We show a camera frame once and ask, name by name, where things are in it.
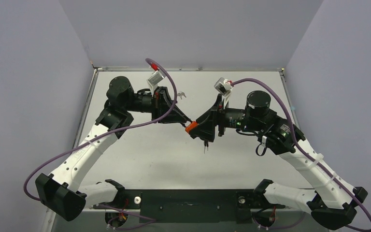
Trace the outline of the silver key bunch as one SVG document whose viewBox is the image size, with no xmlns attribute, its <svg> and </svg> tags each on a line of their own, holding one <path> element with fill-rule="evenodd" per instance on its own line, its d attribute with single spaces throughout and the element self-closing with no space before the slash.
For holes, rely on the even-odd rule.
<svg viewBox="0 0 371 232">
<path fill-rule="evenodd" d="M 179 104 L 182 100 L 184 100 L 186 98 L 186 94 L 182 91 L 177 91 L 175 97 L 173 97 L 173 99 L 176 98 L 176 103 Z"/>
</svg>

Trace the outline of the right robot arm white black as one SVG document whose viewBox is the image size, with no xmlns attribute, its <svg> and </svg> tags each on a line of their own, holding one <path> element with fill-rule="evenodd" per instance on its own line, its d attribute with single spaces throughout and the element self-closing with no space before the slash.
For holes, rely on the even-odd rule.
<svg viewBox="0 0 371 232">
<path fill-rule="evenodd" d="M 335 174 L 303 132 L 271 110 L 270 103 L 270 95 L 261 90 L 247 95 L 244 109 L 229 108 L 218 95 L 214 105 L 188 125 L 186 132 L 206 144 L 222 136 L 227 128 L 256 136 L 261 146 L 287 161 L 311 185 L 310 189 L 292 188 L 264 179 L 254 189 L 253 200 L 257 205 L 278 204 L 299 209 L 330 230 L 349 225 L 367 191 Z"/>
</svg>

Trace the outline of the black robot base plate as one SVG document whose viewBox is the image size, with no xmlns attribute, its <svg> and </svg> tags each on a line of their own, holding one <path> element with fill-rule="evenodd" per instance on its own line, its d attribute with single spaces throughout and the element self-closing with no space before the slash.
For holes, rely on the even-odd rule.
<svg viewBox="0 0 371 232">
<path fill-rule="evenodd" d="M 141 223 L 251 223 L 273 205 L 253 189 L 127 189 L 108 206 L 139 210 Z"/>
</svg>

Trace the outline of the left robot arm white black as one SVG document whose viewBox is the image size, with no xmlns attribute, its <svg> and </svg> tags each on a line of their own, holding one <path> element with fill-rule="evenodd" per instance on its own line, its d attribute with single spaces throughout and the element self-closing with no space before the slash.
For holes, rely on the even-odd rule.
<svg viewBox="0 0 371 232">
<path fill-rule="evenodd" d="M 150 113 L 157 119 L 173 104 L 166 87 L 134 92 L 128 78 L 118 76 L 109 83 L 107 100 L 85 140 L 49 175 L 35 180 L 40 201 L 66 221 L 77 218 L 84 208 L 108 203 L 119 208 L 125 201 L 124 187 L 107 179 L 89 186 L 82 180 L 101 155 L 130 127 L 131 112 Z"/>
</svg>

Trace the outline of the black-headed dark spare key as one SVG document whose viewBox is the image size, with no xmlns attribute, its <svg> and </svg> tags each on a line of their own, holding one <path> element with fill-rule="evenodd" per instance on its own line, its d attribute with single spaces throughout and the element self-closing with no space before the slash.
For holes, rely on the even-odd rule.
<svg viewBox="0 0 371 232">
<path fill-rule="evenodd" d="M 205 154 L 209 150 L 209 141 L 203 141 L 203 153 Z"/>
</svg>

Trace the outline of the orange Opel padlock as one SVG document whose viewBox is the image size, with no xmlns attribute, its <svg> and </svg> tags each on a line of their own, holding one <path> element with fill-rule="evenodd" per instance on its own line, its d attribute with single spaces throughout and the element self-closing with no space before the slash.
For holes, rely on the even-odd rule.
<svg viewBox="0 0 371 232">
<path fill-rule="evenodd" d="M 185 131 L 186 131 L 188 134 L 190 134 L 191 131 L 192 131 L 195 127 L 197 127 L 198 125 L 199 125 L 198 122 L 196 122 L 196 121 L 192 121 L 188 126 L 186 126 Z"/>
</svg>

